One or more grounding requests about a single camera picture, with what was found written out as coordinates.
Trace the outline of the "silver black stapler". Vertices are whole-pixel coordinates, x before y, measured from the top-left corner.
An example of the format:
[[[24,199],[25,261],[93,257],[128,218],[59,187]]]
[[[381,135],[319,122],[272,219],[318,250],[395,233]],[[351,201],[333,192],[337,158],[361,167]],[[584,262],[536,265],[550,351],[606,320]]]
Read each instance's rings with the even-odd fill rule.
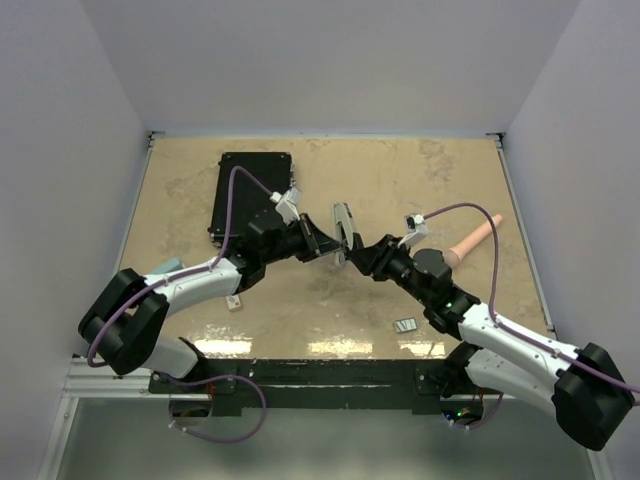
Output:
[[[346,265],[346,252],[364,247],[362,237],[356,226],[350,207],[346,202],[336,202],[332,206],[332,219],[336,239],[343,244],[343,249],[335,253],[335,264]]]

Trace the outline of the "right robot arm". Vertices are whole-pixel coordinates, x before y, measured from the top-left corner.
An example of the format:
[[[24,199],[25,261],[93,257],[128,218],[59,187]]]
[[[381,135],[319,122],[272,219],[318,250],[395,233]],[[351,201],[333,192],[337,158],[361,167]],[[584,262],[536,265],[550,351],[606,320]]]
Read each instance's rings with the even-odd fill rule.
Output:
[[[579,445],[600,451],[634,405],[610,354],[537,334],[458,287],[441,251],[411,254],[390,235],[345,254],[361,274],[392,281],[417,300],[437,331],[460,340],[462,358],[445,369],[459,393],[474,386],[500,391],[555,418]]]

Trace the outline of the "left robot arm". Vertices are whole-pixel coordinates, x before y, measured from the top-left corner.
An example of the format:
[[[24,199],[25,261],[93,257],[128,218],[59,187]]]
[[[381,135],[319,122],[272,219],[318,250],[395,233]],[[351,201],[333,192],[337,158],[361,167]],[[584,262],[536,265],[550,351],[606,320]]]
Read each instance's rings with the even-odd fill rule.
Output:
[[[343,242],[322,232],[302,214],[285,224],[274,212],[256,216],[245,231],[224,243],[219,254],[199,265],[142,276],[117,272],[81,320],[87,363],[127,375],[146,368],[168,375],[185,392],[207,380],[204,356],[189,341],[162,336],[170,316],[214,298],[242,293],[258,282],[269,264],[291,257],[309,262],[339,251]]]

